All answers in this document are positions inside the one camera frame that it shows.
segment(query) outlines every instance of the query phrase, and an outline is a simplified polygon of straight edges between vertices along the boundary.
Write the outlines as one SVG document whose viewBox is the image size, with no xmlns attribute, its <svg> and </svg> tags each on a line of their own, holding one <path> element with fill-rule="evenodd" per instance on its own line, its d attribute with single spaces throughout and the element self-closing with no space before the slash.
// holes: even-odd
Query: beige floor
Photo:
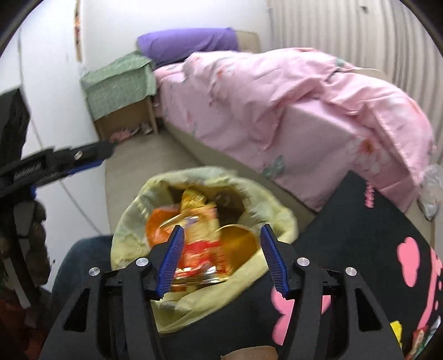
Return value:
<svg viewBox="0 0 443 360">
<path fill-rule="evenodd" d="M 195 166 L 201 164 L 165 130 L 157 136 L 137 135 L 118 145 L 106 163 L 106 195 L 111 230 L 115 230 L 121 215 L 150 177 Z M 433 223 L 424 218 L 416 202 L 406 216 L 434 245 Z"/>
</svg>

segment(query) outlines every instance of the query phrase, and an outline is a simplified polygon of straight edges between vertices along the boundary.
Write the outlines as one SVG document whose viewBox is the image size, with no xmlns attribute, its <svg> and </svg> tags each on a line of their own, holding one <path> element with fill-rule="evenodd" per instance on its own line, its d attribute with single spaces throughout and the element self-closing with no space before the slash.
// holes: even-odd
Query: green towel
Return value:
<svg viewBox="0 0 443 360">
<path fill-rule="evenodd" d="M 83 76 L 81 83 L 94 120 L 155 95 L 154 66 L 150 58 L 136 51 Z"/>
</svg>

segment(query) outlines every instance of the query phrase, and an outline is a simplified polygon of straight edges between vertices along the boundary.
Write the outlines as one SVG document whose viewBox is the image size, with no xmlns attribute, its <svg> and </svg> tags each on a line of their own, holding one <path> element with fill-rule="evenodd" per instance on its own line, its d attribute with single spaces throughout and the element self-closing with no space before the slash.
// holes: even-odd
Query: pink bedding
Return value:
<svg viewBox="0 0 443 360">
<path fill-rule="evenodd" d="M 404 92 L 314 49 L 194 53 L 155 71 L 165 121 L 320 210 L 349 170 L 405 211 L 433 146 Z"/>
</svg>

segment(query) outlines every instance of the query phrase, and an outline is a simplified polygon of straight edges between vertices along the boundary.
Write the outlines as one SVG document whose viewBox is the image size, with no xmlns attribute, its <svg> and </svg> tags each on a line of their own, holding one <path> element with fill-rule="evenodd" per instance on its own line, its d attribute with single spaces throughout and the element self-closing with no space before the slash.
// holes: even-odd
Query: plastic packaging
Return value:
<svg viewBox="0 0 443 360">
<path fill-rule="evenodd" d="M 146 222 L 146 237 L 151 247 L 165 243 L 169 239 L 170 232 L 160 228 L 166 220 L 179 214 L 179 206 L 163 206 L 155 208 Z"/>
<path fill-rule="evenodd" d="M 146 221 L 155 208 L 179 203 L 184 190 L 200 187 L 205 189 L 208 201 L 216 203 L 221 226 L 237 223 L 259 234 L 263 224 L 269 223 L 279 241 L 292 243 L 297 239 L 297 223 L 292 211 L 282 206 L 269 190 L 223 168 L 185 169 L 149 179 L 126 209 L 113 237 L 112 269 L 124 268 L 149 253 Z M 225 282 L 203 289 L 186 287 L 183 291 L 165 294 L 160 301 L 152 301 L 159 333 L 183 329 L 228 305 L 267 271 L 263 252 L 258 250 Z"/>
<path fill-rule="evenodd" d="M 418 198 L 418 205 L 426 219 L 431 221 L 438 213 L 443 201 L 443 168 L 440 165 L 432 164 L 426 168 L 421 191 Z"/>
<path fill-rule="evenodd" d="M 180 212 L 195 209 L 206 204 L 206 197 L 198 191 L 186 189 L 182 195 Z"/>
<path fill-rule="evenodd" d="M 220 223 L 215 206 L 204 205 L 185 210 L 164 222 L 160 228 L 171 233 L 175 225 L 185 229 L 185 247 L 175 272 L 174 284 L 226 280 L 226 257 L 220 245 L 220 233 L 216 231 Z"/>
</svg>

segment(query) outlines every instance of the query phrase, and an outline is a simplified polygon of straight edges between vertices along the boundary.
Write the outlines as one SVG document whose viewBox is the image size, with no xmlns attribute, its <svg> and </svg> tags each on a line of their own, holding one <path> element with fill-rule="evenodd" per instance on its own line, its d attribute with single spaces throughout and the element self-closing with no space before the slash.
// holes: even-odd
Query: pillow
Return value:
<svg viewBox="0 0 443 360">
<path fill-rule="evenodd" d="M 184 61 L 196 51 L 238 51 L 238 42 L 230 27 L 173 29 L 144 34 L 137 39 L 137 47 L 161 67 Z"/>
</svg>

